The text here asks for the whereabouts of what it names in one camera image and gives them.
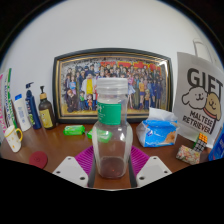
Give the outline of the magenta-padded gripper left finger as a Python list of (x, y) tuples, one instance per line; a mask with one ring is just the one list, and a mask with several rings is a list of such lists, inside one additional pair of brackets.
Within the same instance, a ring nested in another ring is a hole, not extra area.
[(93, 147), (88, 147), (75, 157), (67, 156), (53, 174), (78, 186), (92, 188), (95, 181)]

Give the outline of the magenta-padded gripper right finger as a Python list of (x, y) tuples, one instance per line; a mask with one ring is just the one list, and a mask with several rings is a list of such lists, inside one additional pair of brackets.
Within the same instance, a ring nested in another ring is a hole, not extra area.
[(171, 174), (158, 156), (148, 156), (132, 147), (128, 162), (131, 187), (143, 187)]

